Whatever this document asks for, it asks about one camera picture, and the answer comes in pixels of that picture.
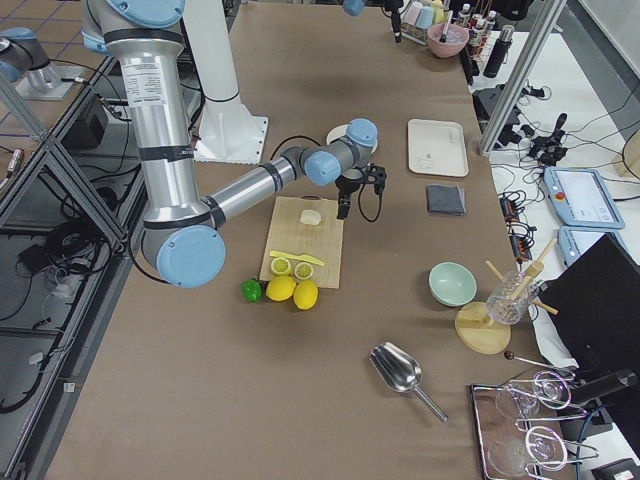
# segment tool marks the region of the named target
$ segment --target black monitor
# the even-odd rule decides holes
[[[549,282],[540,300],[558,309],[553,324],[587,380],[620,369],[640,375],[640,267],[612,235]],[[601,400],[640,455],[640,384]]]

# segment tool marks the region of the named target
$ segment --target robotic arm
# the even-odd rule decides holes
[[[217,228],[226,220],[303,175],[327,185],[369,162],[377,129],[357,119],[326,147],[290,148],[200,197],[176,66],[185,1],[84,0],[83,8],[85,45],[120,61],[149,196],[142,251],[167,282],[191,288],[218,274],[226,249]]]
[[[1,31],[0,75],[13,83],[25,72],[31,86],[38,91],[53,90],[61,84],[49,56],[31,30],[16,27]]]

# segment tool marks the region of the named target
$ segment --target green bowl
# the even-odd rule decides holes
[[[431,294],[447,307],[459,307],[473,300],[478,286],[473,274],[459,263],[439,263],[429,273]]]

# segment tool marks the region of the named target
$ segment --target yellow lemon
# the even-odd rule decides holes
[[[308,262],[300,262],[293,269],[293,276],[298,280],[309,280],[313,276],[313,266]]]
[[[318,301],[318,286],[313,280],[303,280],[293,292],[293,303],[300,310],[309,310]]]
[[[282,302],[283,300],[291,298],[295,288],[296,281],[289,275],[283,275],[280,277],[274,277],[274,279],[269,282],[265,294],[267,295],[267,298],[274,302]]]
[[[276,276],[289,275],[291,273],[291,262],[284,257],[274,258],[271,260],[271,273]]]

